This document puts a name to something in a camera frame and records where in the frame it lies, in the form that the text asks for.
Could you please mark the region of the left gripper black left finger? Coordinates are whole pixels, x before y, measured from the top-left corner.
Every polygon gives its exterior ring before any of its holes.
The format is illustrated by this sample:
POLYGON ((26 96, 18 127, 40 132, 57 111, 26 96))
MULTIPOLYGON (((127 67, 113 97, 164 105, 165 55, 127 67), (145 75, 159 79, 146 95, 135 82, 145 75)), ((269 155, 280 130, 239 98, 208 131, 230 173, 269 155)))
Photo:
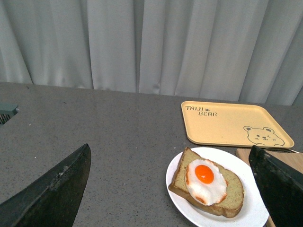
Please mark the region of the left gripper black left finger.
POLYGON ((91 150, 84 144, 0 205, 2 227, 71 227, 87 185, 91 150))

